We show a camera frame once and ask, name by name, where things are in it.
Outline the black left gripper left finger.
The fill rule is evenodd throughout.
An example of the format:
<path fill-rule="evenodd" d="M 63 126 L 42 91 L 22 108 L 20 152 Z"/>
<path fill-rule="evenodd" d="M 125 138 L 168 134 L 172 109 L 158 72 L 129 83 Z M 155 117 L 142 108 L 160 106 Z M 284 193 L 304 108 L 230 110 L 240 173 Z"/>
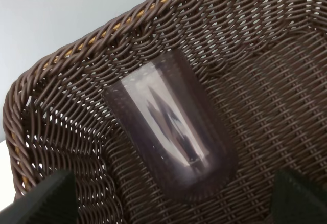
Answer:
<path fill-rule="evenodd" d="M 75 176 L 58 170 L 1 210 L 1 223 L 76 223 Z"/>

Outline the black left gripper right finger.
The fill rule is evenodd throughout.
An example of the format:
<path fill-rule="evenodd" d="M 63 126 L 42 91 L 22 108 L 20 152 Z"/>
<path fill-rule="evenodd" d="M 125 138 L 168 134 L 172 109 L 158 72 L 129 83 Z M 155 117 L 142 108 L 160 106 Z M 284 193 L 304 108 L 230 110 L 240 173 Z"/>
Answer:
<path fill-rule="evenodd" d="M 326 188 L 281 169 L 274 178 L 271 214 L 274 223 L 326 223 Z"/>

